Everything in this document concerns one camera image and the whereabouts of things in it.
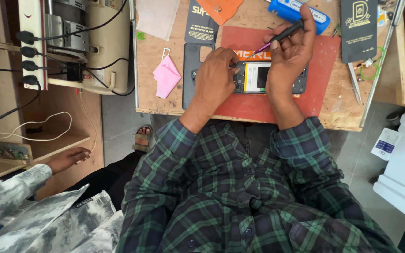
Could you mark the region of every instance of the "shirt pocket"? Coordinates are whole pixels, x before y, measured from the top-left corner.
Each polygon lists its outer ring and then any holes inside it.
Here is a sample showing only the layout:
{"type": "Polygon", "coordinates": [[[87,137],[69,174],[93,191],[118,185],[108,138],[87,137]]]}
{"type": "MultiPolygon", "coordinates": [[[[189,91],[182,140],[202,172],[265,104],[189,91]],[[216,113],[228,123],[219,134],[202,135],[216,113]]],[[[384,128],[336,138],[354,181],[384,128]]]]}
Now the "shirt pocket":
{"type": "Polygon", "coordinates": [[[363,233],[348,221],[321,218],[296,222],[289,238],[295,252],[374,252],[363,233]]]}

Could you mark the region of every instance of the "orange mat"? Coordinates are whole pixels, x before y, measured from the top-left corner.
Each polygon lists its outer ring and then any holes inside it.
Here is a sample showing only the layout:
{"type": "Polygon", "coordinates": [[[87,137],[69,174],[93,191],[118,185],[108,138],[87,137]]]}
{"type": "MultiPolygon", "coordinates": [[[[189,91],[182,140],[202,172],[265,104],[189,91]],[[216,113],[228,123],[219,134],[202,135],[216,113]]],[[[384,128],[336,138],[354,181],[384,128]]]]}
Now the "orange mat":
{"type": "MultiPolygon", "coordinates": [[[[257,50],[262,45],[263,36],[270,33],[270,30],[224,26],[221,46],[233,50],[257,50]]],[[[317,36],[315,38],[313,57],[309,62],[306,92],[299,99],[295,99],[304,117],[318,116],[321,111],[340,41],[339,37],[317,36]]],[[[232,94],[218,107],[215,114],[276,123],[266,95],[232,94]]]]}

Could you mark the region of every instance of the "sim card tray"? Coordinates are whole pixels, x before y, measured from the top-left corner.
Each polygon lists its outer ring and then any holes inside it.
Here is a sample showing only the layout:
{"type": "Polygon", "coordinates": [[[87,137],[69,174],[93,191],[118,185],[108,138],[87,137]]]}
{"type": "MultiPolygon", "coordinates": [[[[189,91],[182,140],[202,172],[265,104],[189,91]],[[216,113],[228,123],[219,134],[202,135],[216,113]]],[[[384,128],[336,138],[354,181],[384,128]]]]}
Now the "sim card tray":
{"type": "Polygon", "coordinates": [[[170,51],[171,51],[171,50],[170,50],[169,48],[166,48],[166,47],[163,48],[162,60],[163,60],[163,58],[165,58],[166,56],[170,55],[170,51]]]}

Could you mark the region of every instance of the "microfiber cloth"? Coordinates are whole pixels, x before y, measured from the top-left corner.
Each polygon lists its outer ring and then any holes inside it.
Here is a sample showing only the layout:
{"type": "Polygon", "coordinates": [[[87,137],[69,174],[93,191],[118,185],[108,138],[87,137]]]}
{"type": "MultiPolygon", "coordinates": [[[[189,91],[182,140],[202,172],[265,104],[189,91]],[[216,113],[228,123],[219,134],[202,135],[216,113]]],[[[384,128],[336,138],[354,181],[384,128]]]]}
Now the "microfiber cloth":
{"type": "Polygon", "coordinates": [[[153,72],[157,81],[156,96],[165,99],[182,79],[170,56],[166,56],[153,72]]]}

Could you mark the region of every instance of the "black pants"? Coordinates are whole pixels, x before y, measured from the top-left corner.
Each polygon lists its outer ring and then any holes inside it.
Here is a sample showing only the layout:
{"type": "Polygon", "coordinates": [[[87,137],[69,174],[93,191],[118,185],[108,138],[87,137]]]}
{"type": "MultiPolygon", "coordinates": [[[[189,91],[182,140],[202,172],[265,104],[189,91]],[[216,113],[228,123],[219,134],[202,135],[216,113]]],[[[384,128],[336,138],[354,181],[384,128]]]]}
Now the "black pants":
{"type": "Polygon", "coordinates": [[[137,164],[144,154],[146,153],[136,150],[122,160],[109,164],[107,167],[84,177],[65,191],[78,190],[86,184],[90,184],[88,189],[75,203],[91,198],[105,190],[109,194],[115,209],[117,211],[121,210],[121,202],[124,198],[124,186],[127,182],[131,181],[132,174],[134,174],[135,168],[137,168],[137,164]]]}

